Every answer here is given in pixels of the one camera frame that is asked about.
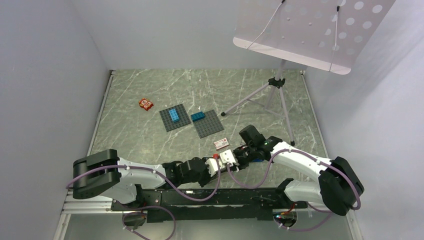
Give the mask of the red white staple box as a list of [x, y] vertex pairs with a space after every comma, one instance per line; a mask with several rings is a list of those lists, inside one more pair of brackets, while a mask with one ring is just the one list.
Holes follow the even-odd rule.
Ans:
[[228, 139], [225, 137], [225, 138], [222, 138], [220, 140], [215, 141], [213, 143], [213, 145], [214, 145], [215, 149], [218, 151], [220, 149], [228, 147], [230, 145], [230, 143], [229, 143]]

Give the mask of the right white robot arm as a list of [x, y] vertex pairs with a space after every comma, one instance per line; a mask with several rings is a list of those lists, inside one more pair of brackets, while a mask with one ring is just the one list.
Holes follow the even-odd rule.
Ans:
[[265, 138], [253, 125], [243, 128], [239, 135], [244, 144], [233, 150], [231, 160], [225, 164], [229, 171], [241, 170], [260, 159], [268, 162], [268, 169], [279, 164], [310, 178], [310, 181], [286, 178], [280, 183], [275, 188], [275, 200], [280, 207], [298, 202], [316, 203], [339, 216], [361, 208], [364, 186], [343, 157], [330, 159], [307, 153], [278, 137]]

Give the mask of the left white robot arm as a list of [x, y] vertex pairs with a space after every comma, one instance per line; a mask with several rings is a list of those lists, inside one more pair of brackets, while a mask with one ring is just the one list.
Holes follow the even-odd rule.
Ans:
[[69, 186], [74, 199], [103, 196], [137, 210], [144, 203], [144, 189], [168, 190], [188, 183], [204, 187], [218, 175], [218, 166], [217, 159], [207, 157], [156, 165], [134, 163], [107, 149], [76, 160]]

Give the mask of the right grey building baseplate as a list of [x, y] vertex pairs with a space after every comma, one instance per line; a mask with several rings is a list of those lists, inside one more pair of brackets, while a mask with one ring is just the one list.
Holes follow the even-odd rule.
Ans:
[[193, 122], [200, 139], [224, 130], [224, 126], [215, 110], [208, 110], [204, 112], [204, 115], [204, 118]]

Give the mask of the grey building baseplate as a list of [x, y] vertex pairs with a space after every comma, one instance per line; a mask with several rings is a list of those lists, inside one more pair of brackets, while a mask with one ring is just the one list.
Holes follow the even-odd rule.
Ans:
[[166, 132], [191, 124], [183, 104], [178, 104], [159, 111]]
[[208, 110], [204, 112], [204, 115], [204, 118], [193, 122], [200, 139], [224, 130], [224, 126], [215, 110]]

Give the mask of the left grey building baseplate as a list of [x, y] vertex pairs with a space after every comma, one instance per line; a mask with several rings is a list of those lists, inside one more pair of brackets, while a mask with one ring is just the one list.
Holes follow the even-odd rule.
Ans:
[[183, 104], [178, 104], [159, 111], [166, 132], [191, 124]]

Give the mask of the dark teal building brick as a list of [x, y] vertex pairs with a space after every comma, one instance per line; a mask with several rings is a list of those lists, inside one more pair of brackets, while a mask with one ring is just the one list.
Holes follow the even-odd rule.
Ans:
[[196, 121], [199, 121], [199, 120], [204, 119], [205, 118], [205, 113], [203, 111], [199, 111], [199, 112], [196, 112], [194, 114], [191, 114], [190, 117], [191, 117], [191, 120], [193, 122], [196, 122]]

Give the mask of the light blue building brick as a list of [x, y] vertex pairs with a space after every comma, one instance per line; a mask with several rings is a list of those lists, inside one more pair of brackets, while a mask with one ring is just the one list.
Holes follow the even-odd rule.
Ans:
[[170, 119], [173, 123], [178, 123], [181, 120], [176, 108], [170, 109], [168, 111], [168, 113], [169, 113], [169, 117], [170, 117]]

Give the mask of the red owl toy block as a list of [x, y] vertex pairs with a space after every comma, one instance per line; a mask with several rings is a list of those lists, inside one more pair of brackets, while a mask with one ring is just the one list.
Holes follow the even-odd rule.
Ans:
[[154, 104], [147, 98], [142, 98], [139, 100], [138, 105], [145, 111], [150, 110], [154, 106]]

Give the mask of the lavender music stand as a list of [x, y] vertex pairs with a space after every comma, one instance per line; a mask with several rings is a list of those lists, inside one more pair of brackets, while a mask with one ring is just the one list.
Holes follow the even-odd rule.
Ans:
[[365, 62], [366, 47], [380, 47], [381, 23], [392, 0], [239, 0], [234, 28], [236, 47], [280, 60], [266, 83], [279, 91], [284, 118], [283, 71], [287, 62], [332, 74], [369, 76], [389, 73], [387, 58]]

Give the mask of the black aluminium base frame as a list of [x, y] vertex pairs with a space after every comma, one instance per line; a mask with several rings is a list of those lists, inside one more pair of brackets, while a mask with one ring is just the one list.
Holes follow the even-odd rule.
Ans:
[[323, 203], [312, 200], [289, 200], [278, 188], [223, 188], [204, 201], [194, 201], [181, 196], [174, 189], [142, 189], [139, 196], [128, 203], [114, 197], [89, 196], [75, 198], [72, 192], [65, 199], [64, 214], [126, 214], [125, 223], [141, 226], [143, 223], [165, 221], [201, 221], [255, 219], [272, 221], [277, 219], [285, 226], [293, 226], [296, 214], [303, 210], [331, 214]]

